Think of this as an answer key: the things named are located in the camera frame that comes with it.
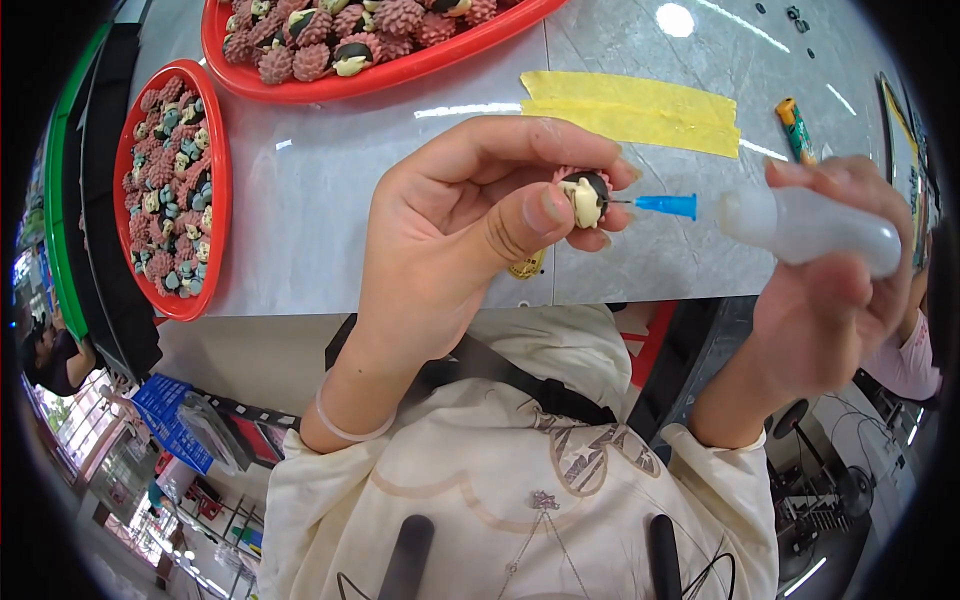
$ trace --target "graphic print on shirt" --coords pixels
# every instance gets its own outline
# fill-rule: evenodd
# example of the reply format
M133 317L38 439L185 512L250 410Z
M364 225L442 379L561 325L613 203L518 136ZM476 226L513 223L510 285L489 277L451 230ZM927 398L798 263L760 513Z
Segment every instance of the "graphic print on shirt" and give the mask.
M533 428L550 436L554 469L570 494L583 498L600 491L607 479L611 447L634 467L660 477L657 455L627 425L572 426L576 422L534 408Z

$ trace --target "hand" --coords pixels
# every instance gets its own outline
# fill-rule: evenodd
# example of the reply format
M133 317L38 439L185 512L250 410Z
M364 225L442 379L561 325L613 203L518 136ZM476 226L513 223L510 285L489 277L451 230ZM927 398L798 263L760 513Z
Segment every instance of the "hand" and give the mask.
M631 221L611 204L598 229L574 229L550 181L561 165L605 169L615 190L640 173L613 141L557 119L477 117L388 171L367 228L354 342L374 364L419 368L467 331L498 273L566 238L586 252Z
M771 383L791 398L818 396L846 385L903 318L913 257L910 207L865 156L815 167L771 160L766 178L770 187L807 187L872 212L900 234L900 266L885 279L871 281L860 257L836 252L801 266L778 264L757 299L756 358Z

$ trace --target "red oval basket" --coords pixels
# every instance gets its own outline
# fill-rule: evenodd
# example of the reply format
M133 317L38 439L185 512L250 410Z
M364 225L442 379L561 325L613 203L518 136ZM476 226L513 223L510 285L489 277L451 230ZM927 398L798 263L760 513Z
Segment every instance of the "red oval basket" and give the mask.
M293 80L266 85L252 65L227 62L223 43L227 19L233 14L230 3L206 0L200 41L213 76L233 93L260 102L309 104L359 96L433 73L533 27L565 3L566 0L524 0L493 20L432 48L378 64L353 77L333 76L310 83Z
M124 207L127 192L123 188L123 176L133 168L133 156L130 149L136 140L133 139L133 127L144 120L146 113L140 109L140 100L148 89L160 89L174 75L179 75L183 82L197 91L204 100L206 126L210 133L210 149L213 158L210 164L210 179L213 187L213 223L210 232L210 258L206 263L206 278L204 288L199 296L181 298L177 295L162 297L156 292L153 283L144 275L138 275L133 264L130 263L130 212ZM213 90L213 82L207 76L204 68L193 60L174 60L167 64L144 85L136 96L127 121L120 135L120 144L117 146L117 158L113 164L113 214L116 217L117 233L120 235L120 246L127 257L127 266L130 267L136 284L140 286L143 295L160 312L177 321L193 321L200 317L206 306L213 298L220 276L220 264L224 256L224 247L227 245L227 235L230 229L230 204L233 199L233 171L230 168L230 152L227 144L227 130L220 115L220 105Z

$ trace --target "plastic glue bottle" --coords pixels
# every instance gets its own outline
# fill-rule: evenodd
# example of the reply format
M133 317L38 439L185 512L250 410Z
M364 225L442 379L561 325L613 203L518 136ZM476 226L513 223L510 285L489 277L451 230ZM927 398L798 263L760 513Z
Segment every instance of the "plastic glue bottle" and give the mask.
M800 265L830 252L856 252L870 275L892 275L900 264L897 228L875 214L838 203L805 187L739 187L715 200L641 196L639 208L716 221L734 240Z

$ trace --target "window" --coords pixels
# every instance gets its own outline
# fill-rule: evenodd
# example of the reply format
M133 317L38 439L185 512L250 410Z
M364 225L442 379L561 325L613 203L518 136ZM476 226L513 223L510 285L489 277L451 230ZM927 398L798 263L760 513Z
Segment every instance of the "window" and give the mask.
M41 410L57 436L57 441L76 467L80 467L97 440L116 419L110 411L110 401L100 394L100 386L110 386L106 370L87 376L80 391L73 396L60 397L40 386L36 393L42 397Z

